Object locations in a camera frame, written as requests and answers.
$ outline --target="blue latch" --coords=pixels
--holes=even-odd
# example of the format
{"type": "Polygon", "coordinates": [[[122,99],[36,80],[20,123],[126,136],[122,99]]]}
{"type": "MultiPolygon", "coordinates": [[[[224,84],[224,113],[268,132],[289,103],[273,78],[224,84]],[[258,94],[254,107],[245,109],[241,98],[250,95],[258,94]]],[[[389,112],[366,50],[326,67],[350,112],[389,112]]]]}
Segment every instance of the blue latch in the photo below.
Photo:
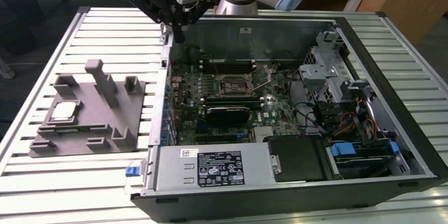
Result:
{"type": "Polygon", "coordinates": [[[393,154],[397,154],[400,152],[400,148],[396,142],[390,141],[389,146],[392,148],[393,154]]]}
{"type": "Polygon", "coordinates": [[[126,177],[138,177],[140,176],[140,166],[128,166],[125,168],[126,177]]]}
{"type": "Polygon", "coordinates": [[[334,143],[329,147],[329,150],[330,150],[330,154],[333,155],[333,157],[338,155],[354,155],[356,154],[352,143],[334,143]]]}

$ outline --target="power supply label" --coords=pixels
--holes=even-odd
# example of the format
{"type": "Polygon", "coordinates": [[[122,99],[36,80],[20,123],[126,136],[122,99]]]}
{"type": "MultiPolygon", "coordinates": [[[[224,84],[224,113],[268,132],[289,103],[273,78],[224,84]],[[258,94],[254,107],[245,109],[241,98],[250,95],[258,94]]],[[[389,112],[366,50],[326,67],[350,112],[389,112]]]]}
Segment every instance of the power supply label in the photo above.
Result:
{"type": "Polygon", "coordinates": [[[200,187],[244,185],[241,152],[197,153],[200,187]]]}

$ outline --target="motherboard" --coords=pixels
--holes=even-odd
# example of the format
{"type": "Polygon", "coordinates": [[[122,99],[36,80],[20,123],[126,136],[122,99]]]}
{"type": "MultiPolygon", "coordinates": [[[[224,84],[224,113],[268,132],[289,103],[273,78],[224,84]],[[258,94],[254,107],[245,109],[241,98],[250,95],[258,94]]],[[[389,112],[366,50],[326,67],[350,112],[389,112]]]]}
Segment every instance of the motherboard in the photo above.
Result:
{"type": "Polygon", "coordinates": [[[176,145],[262,142],[300,134],[288,99],[292,71],[273,62],[173,65],[176,145]]]}

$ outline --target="slotted metal tabletop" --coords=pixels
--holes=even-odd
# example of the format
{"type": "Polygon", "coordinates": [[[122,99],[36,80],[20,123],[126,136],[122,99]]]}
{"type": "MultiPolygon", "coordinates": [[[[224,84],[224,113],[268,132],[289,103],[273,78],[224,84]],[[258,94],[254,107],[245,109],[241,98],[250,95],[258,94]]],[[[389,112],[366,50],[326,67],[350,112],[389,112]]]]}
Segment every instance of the slotted metal tabletop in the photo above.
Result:
{"type": "MultiPolygon", "coordinates": [[[[448,162],[448,88],[388,18],[376,13],[261,11],[260,15],[344,16],[382,73],[448,162]]],[[[0,144],[0,223],[152,223],[133,206],[129,193],[141,178],[124,168],[146,156],[152,105],[162,46],[160,25],[134,8],[90,8],[77,13],[0,144]],[[88,59],[101,59],[116,81],[137,76],[146,82],[137,152],[29,158],[29,144],[42,122],[57,74],[93,81],[88,59]]],[[[358,75],[358,64],[352,60],[358,75]]],[[[198,221],[198,223],[446,223],[448,187],[409,193],[374,207],[198,221]]]]}

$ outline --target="floor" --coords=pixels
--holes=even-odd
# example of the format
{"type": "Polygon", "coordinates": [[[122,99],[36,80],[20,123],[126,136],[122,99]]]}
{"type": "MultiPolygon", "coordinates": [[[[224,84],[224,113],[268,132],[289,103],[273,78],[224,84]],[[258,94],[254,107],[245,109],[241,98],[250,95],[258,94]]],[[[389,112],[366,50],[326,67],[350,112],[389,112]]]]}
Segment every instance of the floor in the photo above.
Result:
{"type": "MultiPolygon", "coordinates": [[[[0,140],[72,21],[77,7],[130,7],[128,0],[37,1],[46,16],[44,22],[30,26],[38,41],[38,48],[24,55],[13,56],[0,47],[1,58],[6,63],[14,64],[10,67],[16,71],[16,77],[12,80],[0,78],[0,140]]],[[[8,16],[10,16],[10,11],[0,0],[0,20],[8,16]]],[[[448,52],[446,41],[448,19],[441,18],[417,49],[445,81],[448,81],[448,61],[444,58],[448,52]]]]}

